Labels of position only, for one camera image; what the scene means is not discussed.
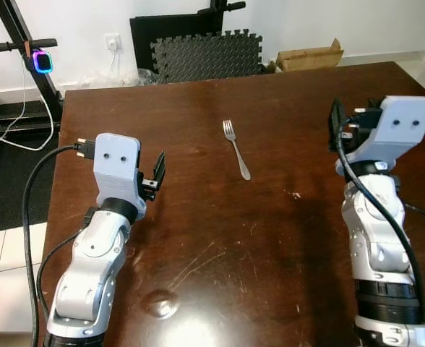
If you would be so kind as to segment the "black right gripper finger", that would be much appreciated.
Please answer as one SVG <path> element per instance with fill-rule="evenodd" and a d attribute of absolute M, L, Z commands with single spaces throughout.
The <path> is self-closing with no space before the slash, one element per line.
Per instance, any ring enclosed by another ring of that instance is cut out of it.
<path fill-rule="evenodd" d="M 335 97 L 332 100 L 330 112 L 330 149 L 338 153 L 344 151 L 343 129 L 345 126 L 345 107 L 341 99 Z"/>

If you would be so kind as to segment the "black metal stand frame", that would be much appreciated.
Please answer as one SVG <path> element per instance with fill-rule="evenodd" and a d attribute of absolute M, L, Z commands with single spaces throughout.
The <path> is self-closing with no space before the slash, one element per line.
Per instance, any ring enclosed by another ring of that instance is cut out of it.
<path fill-rule="evenodd" d="M 17 51 L 23 61 L 24 68 L 36 83 L 42 96 L 42 103 L 51 112 L 51 125 L 59 126 L 63 118 L 63 102 L 61 93 L 55 88 L 50 74 L 38 74 L 32 67 L 31 52 L 34 50 L 47 51 L 58 45 L 57 39 L 34 39 L 21 16 L 15 0 L 0 0 L 0 20 L 7 30 L 10 40 L 0 43 L 0 52 Z"/>

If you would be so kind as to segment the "glowing blue purple device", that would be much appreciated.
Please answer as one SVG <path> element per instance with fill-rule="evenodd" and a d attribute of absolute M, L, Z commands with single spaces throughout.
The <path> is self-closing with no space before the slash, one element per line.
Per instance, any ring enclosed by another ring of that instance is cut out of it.
<path fill-rule="evenodd" d="M 31 52 L 32 67 L 38 74 L 53 72 L 53 57 L 47 51 L 34 50 Z"/>

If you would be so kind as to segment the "clear plastic bag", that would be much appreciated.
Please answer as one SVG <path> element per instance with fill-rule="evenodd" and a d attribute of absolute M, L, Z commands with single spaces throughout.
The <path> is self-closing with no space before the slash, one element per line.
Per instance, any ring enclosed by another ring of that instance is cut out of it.
<path fill-rule="evenodd" d="M 134 69 L 132 72 L 121 73 L 117 78 L 120 87 L 137 87 L 156 85 L 158 76 L 150 69 Z"/>

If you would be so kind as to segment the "brown cardboard box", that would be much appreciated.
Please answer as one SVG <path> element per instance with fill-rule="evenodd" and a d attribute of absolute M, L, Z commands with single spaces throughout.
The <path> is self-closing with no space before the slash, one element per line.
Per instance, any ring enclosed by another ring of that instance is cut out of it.
<path fill-rule="evenodd" d="M 276 57 L 275 65 L 282 72 L 336 67 L 342 59 L 343 53 L 344 50 L 341 48 L 338 38 L 335 38 L 332 40 L 331 46 L 281 51 Z"/>

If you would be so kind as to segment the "black flat board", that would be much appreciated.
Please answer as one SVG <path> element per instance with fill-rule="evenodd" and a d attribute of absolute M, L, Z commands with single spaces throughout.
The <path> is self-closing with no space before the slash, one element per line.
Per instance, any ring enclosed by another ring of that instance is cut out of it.
<path fill-rule="evenodd" d="M 157 14 L 133 17 L 129 25 L 137 68 L 156 72 L 151 43 L 163 38 L 220 32 L 223 14 Z"/>

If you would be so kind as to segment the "grey foam puzzle mats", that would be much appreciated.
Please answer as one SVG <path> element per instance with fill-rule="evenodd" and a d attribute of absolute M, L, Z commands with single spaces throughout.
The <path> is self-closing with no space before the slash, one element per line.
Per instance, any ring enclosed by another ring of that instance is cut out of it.
<path fill-rule="evenodd" d="M 262 41 L 244 29 L 159 38 L 150 47 L 158 82 L 200 82 L 261 73 Z"/>

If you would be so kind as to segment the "white wall socket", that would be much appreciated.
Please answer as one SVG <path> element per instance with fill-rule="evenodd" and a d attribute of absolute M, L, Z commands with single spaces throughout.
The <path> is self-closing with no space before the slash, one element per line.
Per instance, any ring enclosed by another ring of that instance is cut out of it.
<path fill-rule="evenodd" d="M 104 42 L 108 51 L 117 53 L 122 49 L 122 39 L 120 34 L 108 33 L 104 34 Z"/>

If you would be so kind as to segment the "black floor mat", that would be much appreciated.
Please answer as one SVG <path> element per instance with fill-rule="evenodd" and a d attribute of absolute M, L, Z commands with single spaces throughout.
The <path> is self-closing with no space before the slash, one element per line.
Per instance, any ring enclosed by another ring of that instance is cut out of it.
<path fill-rule="evenodd" d="M 24 118 L 11 127 L 7 140 L 31 150 L 0 142 L 0 231 L 21 227 L 25 183 L 40 159 L 58 146 L 60 126 L 55 128 L 50 142 L 43 143 L 50 127 L 46 123 L 46 106 L 41 101 L 28 101 L 24 106 L 21 103 L 0 105 L 0 135 L 21 111 L 25 112 Z"/>

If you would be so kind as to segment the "silver metal fork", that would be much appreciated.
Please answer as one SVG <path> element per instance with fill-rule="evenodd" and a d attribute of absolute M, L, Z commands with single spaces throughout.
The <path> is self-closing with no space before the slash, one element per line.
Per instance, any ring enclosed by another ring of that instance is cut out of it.
<path fill-rule="evenodd" d="M 246 166 L 244 159 L 239 152 L 238 143 L 236 143 L 236 133 L 233 132 L 233 125 L 230 119 L 223 120 L 223 135 L 226 136 L 227 141 L 231 142 L 233 146 L 233 151 L 235 152 L 236 159 L 238 160 L 240 175 L 242 175 L 242 178 L 246 179 L 246 181 L 250 181 L 252 176 L 250 176 L 248 166 Z"/>

